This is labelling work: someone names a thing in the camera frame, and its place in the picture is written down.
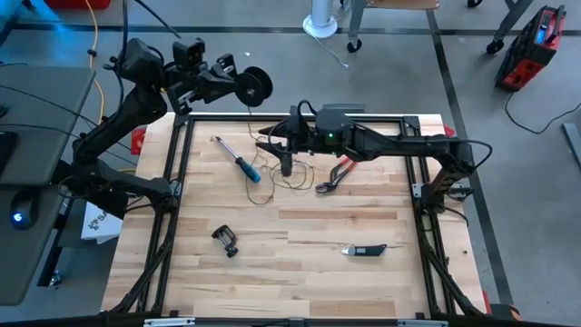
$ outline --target yellow cable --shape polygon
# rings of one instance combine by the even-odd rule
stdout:
[[[99,26],[97,25],[97,18],[94,16],[94,11],[93,11],[93,8],[91,7],[91,4],[89,3],[89,0],[84,0],[84,2],[87,4],[87,7],[89,8],[89,12],[91,13],[91,18],[93,19],[94,40],[93,40],[93,46],[91,47],[91,50],[96,51],[97,50],[97,42],[99,40]],[[93,60],[94,60],[94,57],[89,54],[89,67],[91,69],[93,69]],[[103,116],[105,115],[105,95],[103,93],[103,88],[101,87],[101,84],[99,83],[99,81],[97,80],[96,77],[94,78],[94,84],[97,86],[97,89],[99,90],[99,94],[101,95],[101,111],[99,113],[99,124],[100,124],[102,122]]]

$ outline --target black desk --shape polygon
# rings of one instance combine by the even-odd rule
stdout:
[[[0,67],[0,85],[9,86],[59,104],[80,113],[94,79],[88,68],[67,67]],[[69,135],[39,128],[2,126],[30,124],[73,131],[75,114],[26,94],[0,87],[0,104],[9,107],[0,118],[0,131],[19,135],[10,162],[0,177],[0,305],[17,305],[25,297],[34,271],[54,228],[63,198],[55,185],[47,186],[63,155]],[[39,200],[36,224],[17,231],[10,223],[10,202],[18,190],[44,187]]]
[[[8,219],[10,201],[21,187],[0,188],[0,304],[17,305],[25,298],[36,266],[43,255],[46,240],[53,230],[54,222],[63,198],[56,185],[48,186],[38,198],[38,209],[43,213],[34,226],[26,231],[17,231]]]
[[[88,68],[0,67],[0,85],[36,95],[78,114],[93,79],[94,72]],[[0,176],[0,185],[47,185],[69,136],[58,131],[2,124],[41,125],[70,133],[77,116],[2,87],[0,104],[9,108],[8,114],[0,119],[0,131],[14,131],[19,136],[15,152]]]

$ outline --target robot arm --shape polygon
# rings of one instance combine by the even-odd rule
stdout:
[[[175,187],[165,179],[145,180],[120,173],[98,157],[136,127],[153,123],[167,113],[162,89],[167,90],[174,112],[181,115],[188,114],[192,110],[189,103],[197,100],[208,104],[235,93],[243,104],[258,106],[271,95],[271,79],[260,68],[249,67],[238,74],[231,54],[220,57],[209,68],[203,61],[204,52],[202,39],[195,39],[191,45],[176,42],[174,61],[164,64],[143,41],[135,38],[127,43],[124,61],[111,68],[119,77],[134,82],[135,87],[115,114],[73,142],[73,178],[66,185],[74,195],[84,196],[118,216],[123,212],[111,205],[118,194],[145,196],[156,211],[163,213],[175,208]]]
[[[315,126],[307,125],[298,107],[290,109],[286,120],[259,131],[268,135],[268,142],[257,145],[281,160],[283,175],[291,175],[292,155],[310,154],[346,155],[355,162],[371,161],[379,156],[433,157],[442,169],[431,183],[422,185],[421,202],[425,209],[443,212],[444,195],[452,185],[474,173],[472,147],[467,141],[434,136],[386,136],[352,122],[345,114],[330,109],[316,113]],[[273,136],[287,139],[287,143],[273,144]]]

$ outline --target gray floor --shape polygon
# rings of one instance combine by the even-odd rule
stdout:
[[[167,0],[145,1],[171,25],[184,26],[276,26],[299,27],[309,12],[310,1],[279,2],[269,0]],[[120,1],[99,13],[102,25],[121,23]],[[446,29],[496,29],[507,12],[504,1],[485,1],[468,10],[465,0],[444,0],[436,12],[438,25]],[[577,0],[535,2],[517,24],[522,27],[544,4],[565,3],[567,29],[581,28]],[[130,21],[135,25],[157,25],[147,13],[130,2]],[[349,15],[342,13],[341,25]],[[58,15],[39,6],[36,14],[24,21],[62,20],[89,25],[86,12]],[[428,28],[424,12],[367,10],[362,27]],[[158,47],[171,57],[170,34],[131,34]],[[356,54],[345,50],[346,35],[323,41],[350,65],[339,66],[334,59],[304,34],[197,34],[206,41],[206,59],[212,61],[232,53],[239,67],[258,65],[274,82],[274,93],[257,111],[285,112],[302,98],[315,105],[324,103],[364,103],[371,113],[442,114],[446,124],[454,125],[448,99],[438,69],[438,60],[429,35],[361,35],[363,47]],[[59,31],[13,31],[0,48],[5,62],[39,65],[88,65],[86,49],[93,33]],[[511,124],[503,112],[507,94],[493,87],[494,75],[502,60],[484,54],[488,36],[442,36],[448,66],[456,87],[468,136],[491,143],[495,151],[479,170],[494,230],[515,304],[526,320],[579,324],[581,322],[581,254],[576,251],[581,233],[581,211],[576,200],[581,193],[581,171],[567,147],[559,128],[563,122],[581,126],[581,112],[556,122],[546,133],[533,135]],[[97,62],[105,64],[117,55],[121,35],[102,32]],[[515,94],[510,110],[523,124],[540,129],[552,116],[567,111],[581,101],[577,85],[581,66],[577,64],[581,38],[564,38],[559,53],[522,92]],[[119,95],[110,72],[98,71],[98,79],[107,97],[106,112],[111,114]],[[84,114],[96,119],[99,96],[93,89]],[[197,104],[196,110],[242,112],[245,110],[232,95],[210,105]],[[84,124],[76,132],[86,131]],[[136,161],[123,148],[117,154]],[[113,167],[128,163],[103,156]],[[466,210],[470,234],[483,287],[494,301],[496,291],[482,241],[474,206]],[[100,309],[112,251],[72,250],[64,256],[60,268],[67,275],[58,290],[32,287],[19,307],[0,308],[0,321],[90,314]]]

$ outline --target utility knife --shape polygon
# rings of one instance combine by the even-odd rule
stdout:
[[[353,256],[380,256],[387,248],[387,244],[371,246],[350,245],[341,249],[341,253]]]

